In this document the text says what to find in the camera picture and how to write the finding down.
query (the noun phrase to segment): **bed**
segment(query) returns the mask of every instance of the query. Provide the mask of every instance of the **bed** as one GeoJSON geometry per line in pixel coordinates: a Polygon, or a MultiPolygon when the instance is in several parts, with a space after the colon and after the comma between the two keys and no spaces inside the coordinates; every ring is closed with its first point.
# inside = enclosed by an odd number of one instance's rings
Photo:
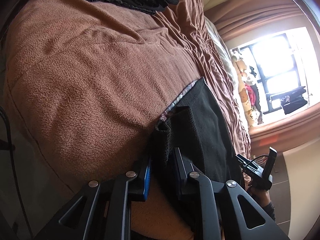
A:
{"type": "MultiPolygon", "coordinates": [[[[128,171],[160,114],[200,77],[236,153],[250,155],[235,69],[202,0],[154,16],[103,2],[31,0],[10,25],[5,57],[5,109],[69,197],[89,180],[128,171]]],[[[132,230],[193,238],[154,179],[148,200],[133,203],[132,230]]]]}

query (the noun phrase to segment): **red cloth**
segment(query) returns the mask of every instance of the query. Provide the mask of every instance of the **red cloth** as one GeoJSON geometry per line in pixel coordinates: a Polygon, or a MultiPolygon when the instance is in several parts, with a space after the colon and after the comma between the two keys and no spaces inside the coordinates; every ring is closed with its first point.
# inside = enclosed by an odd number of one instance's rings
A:
{"type": "Polygon", "coordinates": [[[245,88],[248,92],[251,106],[254,106],[254,103],[256,102],[256,94],[254,93],[253,89],[250,86],[245,84],[245,88]]]}

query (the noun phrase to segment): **black window frame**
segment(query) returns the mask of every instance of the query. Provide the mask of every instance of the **black window frame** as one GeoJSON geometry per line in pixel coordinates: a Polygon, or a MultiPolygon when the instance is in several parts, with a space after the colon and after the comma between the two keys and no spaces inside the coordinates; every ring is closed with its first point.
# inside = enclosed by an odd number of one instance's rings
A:
{"type": "MultiPolygon", "coordinates": [[[[273,36],[271,38],[276,38],[276,37],[280,37],[280,36],[283,36],[285,38],[285,40],[287,41],[288,43],[288,46],[289,46],[289,49],[292,49],[290,43],[289,43],[289,40],[288,40],[288,37],[287,37],[287,34],[285,33],[282,33],[280,35],[276,35],[276,36],[273,36]]],[[[270,96],[272,95],[275,95],[277,93],[269,93],[269,89],[268,89],[268,86],[267,86],[267,80],[271,79],[271,78],[274,78],[276,76],[279,76],[279,75],[282,75],[284,73],[288,73],[288,72],[291,72],[291,71],[295,71],[296,72],[296,75],[297,75],[297,79],[298,79],[298,86],[301,86],[301,82],[300,82],[300,76],[299,76],[299,71],[298,71],[298,66],[297,66],[297,62],[296,62],[296,59],[294,57],[294,54],[291,55],[292,57],[292,62],[293,62],[293,68],[292,69],[289,69],[287,71],[284,71],[284,72],[281,72],[279,74],[276,74],[276,75],[273,75],[273,76],[268,76],[266,77],[263,73],[263,70],[260,66],[260,64],[258,64],[254,54],[253,54],[253,46],[256,45],[257,43],[259,43],[260,41],[257,41],[253,44],[250,44],[250,45],[247,45],[247,46],[244,46],[244,47],[241,47],[240,48],[240,53],[242,50],[246,49],[246,48],[249,48],[250,49],[250,52],[253,56],[253,59],[257,65],[257,69],[259,71],[259,75],[260,75],[260,79],[257,80],[258,83],[262,83],[263,85],[263,89],[264,89],[264,92],[266,94],[266,99],[267,99],[267,104],[268,104],[268,111],[265,111],[265,112],[262,112],[263,114],[269,114],[269,113],[272,113],[272,112],[275,112],[275,111],[278,111],[279,109],[281,109],[281,107],[277,107],[277,108],[273,108],[272,107],[272,103],[270,102],[270,96]]]]}

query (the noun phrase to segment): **metal pivot screw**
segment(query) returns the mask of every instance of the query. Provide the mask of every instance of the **metal pivot screw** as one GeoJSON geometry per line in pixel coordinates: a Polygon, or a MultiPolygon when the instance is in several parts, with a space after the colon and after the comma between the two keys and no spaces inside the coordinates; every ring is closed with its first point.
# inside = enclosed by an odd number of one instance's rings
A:
{"type": "Polygon", "coordinates": [[[89,187],[97,187],[98,186],[98,182],[96,180],[92,180],[89,182],[89,187]]]}
{"type": "Polygon", "coordinates": [[[200,174],[196,171],[193,171],[193,172],[190,172],[189,176],[196,179],[200,176],[200,174]]]}
{"type": "Polygon", "coordinates": [[[227,185],[228,187],[235,187],[237,186],[237,183],[234,180],[228,180],[227,185]]]}
{"type": "Polygon", "coordinates": [[[128,178],[133,178],[134,176],[136,176],[136,173],[134,171],[128,171],[125,175],[128,178]]]}

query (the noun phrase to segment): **floor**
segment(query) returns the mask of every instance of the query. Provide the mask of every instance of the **floor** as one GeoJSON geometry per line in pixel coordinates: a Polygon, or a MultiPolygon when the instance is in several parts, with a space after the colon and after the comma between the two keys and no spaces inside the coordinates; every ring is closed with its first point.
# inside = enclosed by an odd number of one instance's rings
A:
{"type": "MultiPolygon", "coordinates": [[[[4,60],[0,57],[0,105],[3,105],[4,69],[4,60]]],[[[12,124],[11,129],[16,147],[14,159],[19,187],[33,234],[36,235],[67,200],[51,185],[44,166],[34,158],[32,146],[12,124]]],[[[1,119],[0,138],[7,140],[1,119]]],[[[0,210],[10,226],[14,223],[18,225],[20,240],[30,239],[18,201],[8,151],[0,151],[0,167],[0,210]]]]}

